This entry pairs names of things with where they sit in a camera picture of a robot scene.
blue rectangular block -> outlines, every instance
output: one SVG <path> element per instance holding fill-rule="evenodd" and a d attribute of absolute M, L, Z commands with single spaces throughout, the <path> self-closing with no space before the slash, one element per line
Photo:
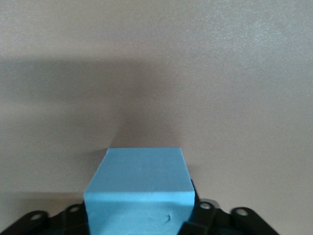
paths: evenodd
<path fill-rule="evenodd" d="M 84 201 L 91 235 L 176 235 L 195 192 L 180 148 L 109 148 Z"/>

foam block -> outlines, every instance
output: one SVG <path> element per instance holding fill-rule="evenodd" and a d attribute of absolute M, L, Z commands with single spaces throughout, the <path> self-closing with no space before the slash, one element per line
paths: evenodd
<path fill-rule="evenodd" d="M 84 201 L 91 235 L 176 235 L 195 192 L 180 148 L 109 148 Z"/>

mounting hole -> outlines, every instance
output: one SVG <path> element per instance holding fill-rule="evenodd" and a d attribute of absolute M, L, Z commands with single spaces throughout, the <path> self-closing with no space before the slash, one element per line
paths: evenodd
<path fill-rule="evenodd" d="M 73 213 L 79 210 L 79 207 L 72 207 L 71 209 L 69 209 L 69 212 Z"/>
<path fill-rule="evenodd" d="M 211 208 L 210 204 L 208 204 L 207 202 L 202 202 L 202 203 L 200 204 L 200 207 L 201 207 L 202 209 L 206 209 L 206 210 L 208 210 L 208 209 Z"/>
<path fill-rule="evenodd" d="M 244 209 L 236 209 L 236 213 L 238 215 L 241 215 L 241 216 L 247 216 L 248 215 L 248 212 L 246 212 Z"/>
<path fill-rule="evenodd" d="M 40 219 L 41 218 L 41 214 L 35 214 L 35 215 L 33 215 L 31 218 L 30 218 L 30 220 L 37 220 L 37 219 Z"/>

black plastic part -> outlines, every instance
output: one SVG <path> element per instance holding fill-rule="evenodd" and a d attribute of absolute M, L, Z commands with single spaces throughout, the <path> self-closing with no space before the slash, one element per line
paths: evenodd
<path fill-rule="evenodd" d="M 243 210 L 246 215 L 240 215 L 238 210 Z M 249 235 L 278 235 L 278 233 L 265 222 L 256 212 L 246 207 L 234 208 L 230 212 L 235 226 Z"/>
<path fill-rule="evenodd" d="M 89 235 L 85 205 L 72 205 L 50 218 L 45 211 L 27 213 L 0 235 Z"/>
<path fill-rule="evenodd" d="M 231 215 L 213 204 L 198 202 L 188 220 L 181 227 L 178 235 L 246 235 L 232 223 Z"/>

white wall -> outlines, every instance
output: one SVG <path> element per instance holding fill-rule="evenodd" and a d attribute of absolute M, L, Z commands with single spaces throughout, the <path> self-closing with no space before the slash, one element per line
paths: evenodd
<path fill-rule="evenodd" d="M 203 198 L 313 230 L 313 3 L 1 1 L 0 230 L 104 149 L 181 146 Z"/>

